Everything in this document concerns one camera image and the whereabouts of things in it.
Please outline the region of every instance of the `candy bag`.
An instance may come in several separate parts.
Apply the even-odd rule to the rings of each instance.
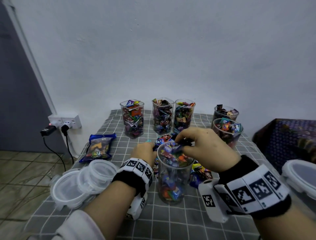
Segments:
[[[112,141],[116,138],[116,134],[109,135],[90,135],[89,147],[86,155],[79,160],[81,163],[91,162],[95,159],[108,159],[112,157],[109,154]]]

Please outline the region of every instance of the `black power adapter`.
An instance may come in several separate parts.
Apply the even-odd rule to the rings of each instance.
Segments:
[[[51,135],[53,132],[56,131],[56,127],[53,125],[48,125],[46,128],[44,128],[42,131],[40,131],[40,134],[42,135],[42,137],[44,136],[49,136]]]

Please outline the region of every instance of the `candy-filled container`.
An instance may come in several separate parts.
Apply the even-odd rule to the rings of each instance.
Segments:
[[[143,134],[144,103],[135,99],[121,102],[126,136],[135,139]]]
[[[174,141],[160,145],[157,153],[158,195],[165,203],[177,204],[184,198],[194,159],[185,156]]]
[[[244,128],[240,123],[227,118],[218,118],[213,121],[213,128],[215,133],[231,148],[233,148]]]
[[[214,108],[213,119],[224,117],[224,118],[236,121],[238,115],[239,115],[239,112],[236,109],[232,107],[228,107],[228,106],[223,106],[223,104],[218,104]]]
[[[168,98],[155,98],[152,102],[154,131],[159,135],[170,132],[174,101]]]
[[[178,134],[190,126],[195,102],[188,99],[176,100],[176,110],[173,121],[173,132]]]

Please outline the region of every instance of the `patterned fabric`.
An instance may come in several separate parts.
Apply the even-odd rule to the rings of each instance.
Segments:
[[[291,159],[316,163],[316,121],[275,119],[267,126],[253,141],[280,174]]]

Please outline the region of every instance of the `electrical outlet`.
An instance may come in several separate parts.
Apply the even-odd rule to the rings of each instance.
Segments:
[[[81,122],[78,115],[75,117],[62,117],[62,121],[63,123],[70,122],[72,129],[81,128]]]
[[[53,115],[53,114],[48,116],[48,120],[56,128],[61,128],[63,123],[64,123],[64,121],[62,120],[61,117],[59,117],[57,115]]]

